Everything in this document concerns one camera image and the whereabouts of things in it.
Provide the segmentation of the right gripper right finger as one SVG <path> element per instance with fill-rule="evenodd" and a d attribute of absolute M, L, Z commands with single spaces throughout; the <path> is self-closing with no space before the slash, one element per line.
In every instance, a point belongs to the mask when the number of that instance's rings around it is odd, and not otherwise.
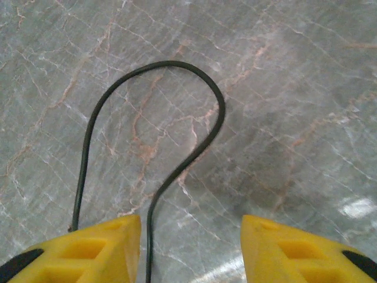
<path fill-rule="evenodd" d="M 240 243 L 248 282 L 376 282 L 357 249 L 266 218 L 244 215 Z"/>

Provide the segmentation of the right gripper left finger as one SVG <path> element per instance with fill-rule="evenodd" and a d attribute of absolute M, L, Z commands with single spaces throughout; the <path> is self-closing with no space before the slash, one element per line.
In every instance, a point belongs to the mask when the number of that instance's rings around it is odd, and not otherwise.
<path fill-rule="evenodd" d="M 30 246 L 1 266 L 1 282 L 135 282 L 138 215 L 70 232 Z"/>

